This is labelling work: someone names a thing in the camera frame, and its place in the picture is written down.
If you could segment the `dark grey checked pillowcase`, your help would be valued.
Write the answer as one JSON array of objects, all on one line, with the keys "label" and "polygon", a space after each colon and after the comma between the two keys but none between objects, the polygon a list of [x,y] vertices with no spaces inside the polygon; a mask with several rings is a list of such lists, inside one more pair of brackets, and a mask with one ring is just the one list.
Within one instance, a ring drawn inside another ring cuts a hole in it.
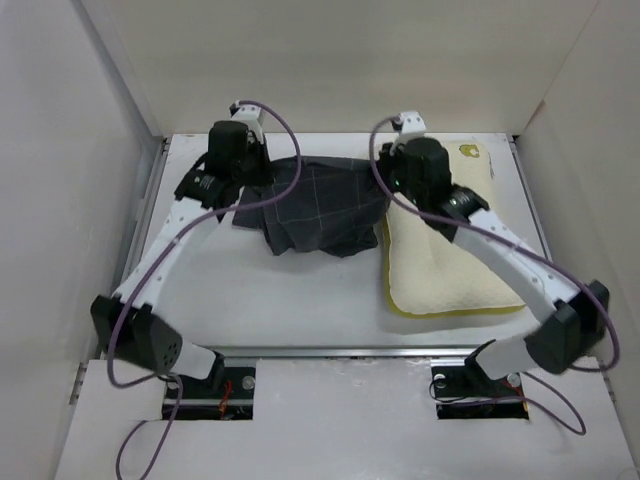
[{"label": "dark grey checked pillowcase", "polygon": [[311,156],[291,193],[235,213],[232,225],[260,231],[276,256],[294,250],[345,258],[378,246],[375,227],[389,204],[367,161]]}]

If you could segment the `cream yellow pillow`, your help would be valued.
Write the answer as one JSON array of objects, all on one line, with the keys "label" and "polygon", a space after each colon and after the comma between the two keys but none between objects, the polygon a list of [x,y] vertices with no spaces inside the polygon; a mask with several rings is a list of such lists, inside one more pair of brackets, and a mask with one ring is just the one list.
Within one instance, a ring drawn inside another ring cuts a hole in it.
[{"label": "cream yellow pillow", "polygon": [[385,295],[408,318],[503,315],[525,307],[513,290],[421,218],[391,202],[382,222]]}]

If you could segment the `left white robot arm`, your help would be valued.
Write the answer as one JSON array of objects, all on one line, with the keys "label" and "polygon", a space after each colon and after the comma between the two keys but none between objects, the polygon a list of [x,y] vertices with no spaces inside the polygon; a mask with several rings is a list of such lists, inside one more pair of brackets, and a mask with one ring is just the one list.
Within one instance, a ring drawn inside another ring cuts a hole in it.
[{"label": "left white robot arm", "polygon": [[91,305],[110,376],[122,360],[155,376],[188,377],[205,397],[222,389],[223,356],[177,331],[163,295],[237,202],[240,190],[270,180],[261,120],[239,112],[216,122],[207,151],[176,187],[169,214],[147,253],[112,295],[99,295]]}]

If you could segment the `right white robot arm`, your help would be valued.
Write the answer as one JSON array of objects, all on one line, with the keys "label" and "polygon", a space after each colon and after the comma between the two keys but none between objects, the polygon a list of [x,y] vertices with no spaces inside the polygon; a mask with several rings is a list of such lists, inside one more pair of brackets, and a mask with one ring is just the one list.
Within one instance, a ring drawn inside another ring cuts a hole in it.
[{"label": "right white robot arm", "polygon": [[490,340],[464,361],[463,381],[477,394],[499,380],[540,368],[559,375],[604,338],[614,339],[609,291],[599,281],[584,284],[538,255],[515,235],[474,190],[452,180],[441,143],[422,137],[385,144],[369,152],[373,174],[389,198],[419,216],[450,244],[471,254],[525,302],[537,327]]}]

